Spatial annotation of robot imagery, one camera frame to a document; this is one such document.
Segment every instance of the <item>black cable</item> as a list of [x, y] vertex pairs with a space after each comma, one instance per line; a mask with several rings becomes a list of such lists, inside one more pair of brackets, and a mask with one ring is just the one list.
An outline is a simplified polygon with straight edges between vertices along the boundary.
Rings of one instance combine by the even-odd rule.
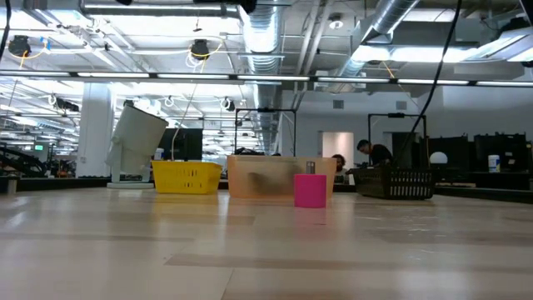
[[6, 27], [3, 29], [2, 42], [0, 42], [0, 62], [2, 61], [3, 51], [6, 48], [7, 38], [9, 38], [9, 22], [11, 21], [11, 1], [6, 0]]
[[433, 22], [435, 22], [436, 20], [438, 20], [442, 14], [444, 14], [445, 12], [448, 11], [449, 8], [445, 8], [441, 13], [439, 13], [438, 15], [436, 15], [436, 17], [433, 19]]
[[483, 23], [483, 25], [485, 25], [490, 30], [500, 31], [500, 29], [498, 29], [498, 28], [493, 28], [493, 27], [489, 26], [489, 23], [485, 19], [480, 19], [480, 21]]
[[[448, 32], [448, 37], [446, 38], [446, 42], [444, 44], [444, 48], [442, 49], [442, 58], [439, 62], [439, 66], [436, 69], [435, 78], [433, 79], [433, 84], [431, 85], [430, 94], [427, 98], [426, 104], [424, 104], [424, 107], [420, 111], [420, 114], [418, 115], [418, 118], [416, 119], [415, 124], [413, 125], [413, 128], [407, 134], [406, 139], [403, 141], [399, 155], [397, 158], [401, 158], [403, 155], [403, 152], [406, 150], [407, 143], [412, 139], [413, 135], [415, 134], [416, 127], [420, 123], [420, 120], [422, 120], [422, 116], [426, 113], [427, 108], [430, 106], [431, 100], [433, 99], [433, 95], [435, 94], [437, 82], [439, 80], [439, 77], [441, 76], [442, 67], [444, 66], [444, 57], [446, 56], [446, 53], [448, 52], [448, 48], [450, 47], [451, 39], [453, 38], [453, 32], [456, 30], [457, 21], [459, 20], [459, 16], [461, 14], [461, 6], [462, 6], [462, 0], [457, 0], [457, 8], [456, 8], [456, 14], [453, 17], [453, 21], [451, 22], [450, 31]], [[394, 160], [393, 166], [397, 164], [397, 159]]]

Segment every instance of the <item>person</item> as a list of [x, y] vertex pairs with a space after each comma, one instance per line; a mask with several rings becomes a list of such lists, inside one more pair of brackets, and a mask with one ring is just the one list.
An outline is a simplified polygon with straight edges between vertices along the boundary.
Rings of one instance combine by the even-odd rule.
[[357, 144], [357, 150], [360, 153], [370, 155], [372, 166], [380, 167], [392, 163], [392, 154], [385, 146], [380, 144], [371, 144], [363, 139]]
[[331, 158], [336, 159], [335, 183], [350, 184], [350, 175], [346, 174], [346, 159], [341, 154], [335, 154]]

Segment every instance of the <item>black shirt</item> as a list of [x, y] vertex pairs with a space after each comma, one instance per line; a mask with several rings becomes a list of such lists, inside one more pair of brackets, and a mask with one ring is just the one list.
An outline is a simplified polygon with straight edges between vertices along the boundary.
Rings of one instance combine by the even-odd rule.
[[372, 152], [370, 153], [370, 159], [372, 160], [372, 165], [377, 165], [383, 163], [385, 160], [389, 160], [389, 163], [392, 162], [392, 154], [385, 146], [376, 144], [372, 147]]

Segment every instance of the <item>black wire basket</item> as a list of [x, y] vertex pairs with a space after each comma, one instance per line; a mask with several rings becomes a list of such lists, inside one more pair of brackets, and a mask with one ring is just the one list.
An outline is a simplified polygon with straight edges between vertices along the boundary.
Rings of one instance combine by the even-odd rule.
[[431, 170], [379, 167], [352, 171], [357, 192], [390, 200], [425, 200], [433, 197], [435, 179]]

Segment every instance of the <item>pink cup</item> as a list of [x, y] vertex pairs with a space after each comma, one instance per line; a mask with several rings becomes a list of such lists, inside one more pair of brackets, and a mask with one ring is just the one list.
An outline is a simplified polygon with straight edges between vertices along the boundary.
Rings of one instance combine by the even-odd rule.
[[325, 208], [327, 176], [321, 174], [294, 175], [294, 206], [299, 208]]

